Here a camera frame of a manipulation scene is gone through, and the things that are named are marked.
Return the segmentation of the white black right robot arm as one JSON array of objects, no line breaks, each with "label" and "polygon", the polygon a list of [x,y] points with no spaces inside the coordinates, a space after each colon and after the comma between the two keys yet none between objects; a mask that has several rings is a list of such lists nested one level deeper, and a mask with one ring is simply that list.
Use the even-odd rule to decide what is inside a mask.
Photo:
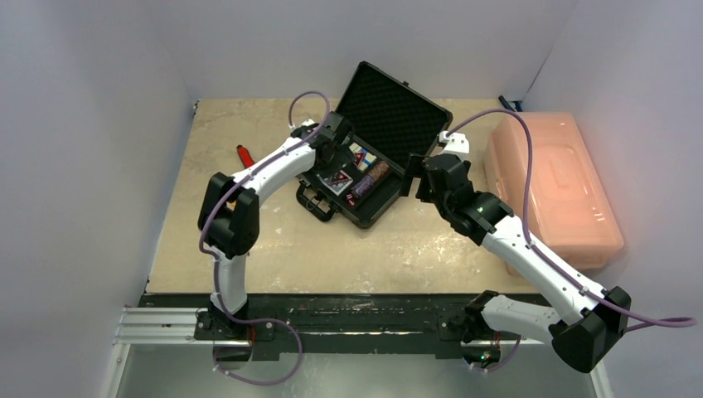
[{"label": "white black right robot arm", "polygon": [[454,231],[517,270],[548,304],[486,290],[465,307],[463,321],[449,321],[448,328],[460,328],[466,343],[495,332],[549,343],[568,366],[591,372],[624,336],[631,296],[619,287],[606,289],[568,265],[504,201],[475,190],[468,179],[470,167],[454,154],[413,154],[400,193],[408,195],[418,178],[417,199],[434,204]]}]

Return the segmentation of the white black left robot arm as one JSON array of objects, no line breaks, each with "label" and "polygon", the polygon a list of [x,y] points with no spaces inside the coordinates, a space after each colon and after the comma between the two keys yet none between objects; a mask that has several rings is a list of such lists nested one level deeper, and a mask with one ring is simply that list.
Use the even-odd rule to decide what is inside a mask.
[{"label": "white black left robot arm", "polygon": [[245,340],[256,332],[268,337],[281,321],[249,313],[245,266],[259,239],[260,208],[288,181],[306,173],[323,175],[352,160],[347,145],[352,123],[331,112],[320,123],[305,122],[271,154],[232,175],[214,174],[198,218],[198,249],[213,264],[213,291],[206,311],[196,316],[196,340]]}]

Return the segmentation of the black poker set case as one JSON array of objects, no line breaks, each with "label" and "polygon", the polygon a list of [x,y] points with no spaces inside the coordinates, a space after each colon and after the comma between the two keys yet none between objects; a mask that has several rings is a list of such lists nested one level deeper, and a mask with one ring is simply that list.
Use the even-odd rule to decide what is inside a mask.
[{"label": "black poker set case", "polygon": [[[371,227],[397,200],[410,155],[428,155],[438,136],[453,120],[452,113],[368,61],[357,66],[335,111],[348,119],[359,143],[377,156],[360,172],[353,160],[332,175],[306,172],[299,176],[298,203],[322,222],[339,213],[361,229]],[[390,171],[360,198],[350,190],[379,162]],[[347,200],[354,198],[356,205]]]}]

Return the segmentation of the grey purple poker chip stack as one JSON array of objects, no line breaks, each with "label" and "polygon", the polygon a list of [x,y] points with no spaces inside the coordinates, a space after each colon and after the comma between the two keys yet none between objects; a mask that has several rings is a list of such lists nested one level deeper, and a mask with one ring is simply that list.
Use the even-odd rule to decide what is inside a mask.
[{"label": "grey purple poker chip stack", "polygon": [[362,197],[374,184],[376,180],[371,175],[365,175],[351,190],[350,193],[355,198]]}]

